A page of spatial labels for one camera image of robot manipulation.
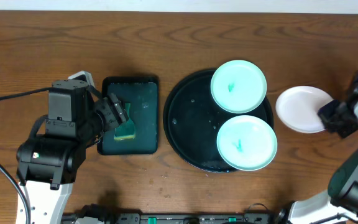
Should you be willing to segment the green yellow sponge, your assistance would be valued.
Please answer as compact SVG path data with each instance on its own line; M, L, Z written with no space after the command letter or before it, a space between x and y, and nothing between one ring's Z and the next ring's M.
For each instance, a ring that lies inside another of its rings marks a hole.
M130 116L131 104L126 103L125 108L126 108L126 113L128 115L128 120L125 123L121 124L118 128L116 128L114 133L115 141L123 141L123 140L135 138L135 134L136 134L135 123L133 122Z

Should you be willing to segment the white plate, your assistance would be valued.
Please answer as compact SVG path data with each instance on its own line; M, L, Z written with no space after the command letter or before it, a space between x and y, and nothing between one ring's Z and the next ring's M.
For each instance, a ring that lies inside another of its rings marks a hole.
M294 86L277 98L275 110L282 123L290 129L305 134L319 133L325 127L318 111L332 100L328 93L319 88Z

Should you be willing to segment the mint green plate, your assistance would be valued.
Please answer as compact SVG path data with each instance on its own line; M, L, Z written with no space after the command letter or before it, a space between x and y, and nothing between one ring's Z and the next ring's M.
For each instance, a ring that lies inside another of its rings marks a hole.
M267 93L267 81L252 62L231 60L219 66L210 83L211 96L223 110L242 114L256 109Z
M227 120L218 131L216 145L222 159L242 171L266 167L278 149L277 137L270 125L250 115Z

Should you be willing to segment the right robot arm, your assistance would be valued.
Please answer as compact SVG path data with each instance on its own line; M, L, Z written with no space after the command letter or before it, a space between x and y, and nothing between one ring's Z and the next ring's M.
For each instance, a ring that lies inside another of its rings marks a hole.
M319 120L341 138L358 131L358 72L344 101L320 107ZM358 223L358 149L337 169L328 189L304 201L293 202L277 215L275 223Z

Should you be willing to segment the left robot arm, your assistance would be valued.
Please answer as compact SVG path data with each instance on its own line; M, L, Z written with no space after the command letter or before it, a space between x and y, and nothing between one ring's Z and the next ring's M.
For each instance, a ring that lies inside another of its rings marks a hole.
M57 80L48 93L48 114L33 125L17 151L17 176L25 200L17 223L60 223L86 148L128 120L113 93L102 96L83 80Z

